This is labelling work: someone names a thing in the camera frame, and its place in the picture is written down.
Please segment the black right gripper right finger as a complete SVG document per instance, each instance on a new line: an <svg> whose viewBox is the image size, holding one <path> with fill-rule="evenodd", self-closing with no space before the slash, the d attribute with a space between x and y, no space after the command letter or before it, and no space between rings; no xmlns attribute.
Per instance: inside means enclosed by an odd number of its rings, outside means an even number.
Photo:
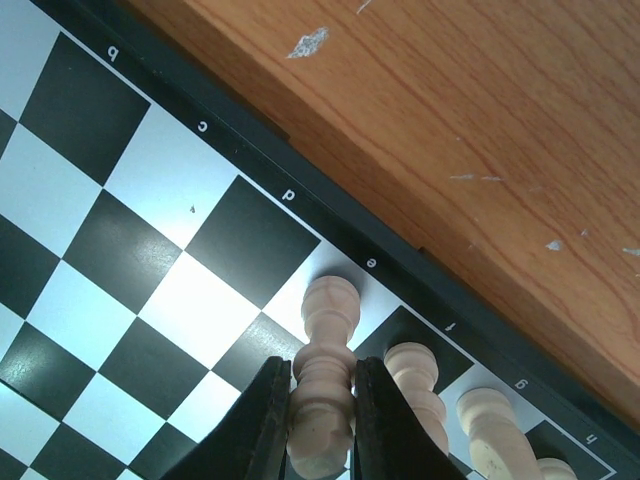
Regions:
<svg viewBox="0 0 640 480"><path fill-rule="evenodd" d="M355 372L355 444L350 477L363 480L448 480L464 476L424 431L376 357Z"/></svg>

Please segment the white chess piece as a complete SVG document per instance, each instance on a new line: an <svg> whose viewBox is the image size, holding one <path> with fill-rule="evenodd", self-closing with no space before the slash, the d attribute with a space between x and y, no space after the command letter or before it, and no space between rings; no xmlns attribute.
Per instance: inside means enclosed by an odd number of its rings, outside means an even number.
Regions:
<svg viewBox="0 0 640 480"><path fill-rule="evenodd" d="M463 394L456 405L474 469L486 479L542 479L531 444L508 398L491 388Z"/></svg>
<svg viewBox="0 0 640 480"><path fill-rule="evenodd" d="M557 458L541 458L537 460L544 480L577 480L571 466Z"/></svg>
<svg viewBox="0 0 640 480"><path fill-rule="evenodd" d="M335 475L354 442L356 357L347 346L360 320L356 288L339 276L323 276L307 288L301 317L309 343L293 361L287 453L304 479Z"/></svg>
<svg viewBox="0 0 640 480"><path fill-rule="evenodd" d="M384 365L425 432L448 456L447 411L434 392L439 370L433 352L420 343L399 343L386 352Z"/></svg>

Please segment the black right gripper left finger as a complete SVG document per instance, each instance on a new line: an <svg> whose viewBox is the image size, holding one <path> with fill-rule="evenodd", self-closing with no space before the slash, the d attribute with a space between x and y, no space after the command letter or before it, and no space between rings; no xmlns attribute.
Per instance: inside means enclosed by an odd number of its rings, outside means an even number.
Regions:
<svg viewBox="0 0 640 480"><path fill-rule="evenodd" d="M224 418L165 479L283 479L291 363L265 360Z"/></svg>

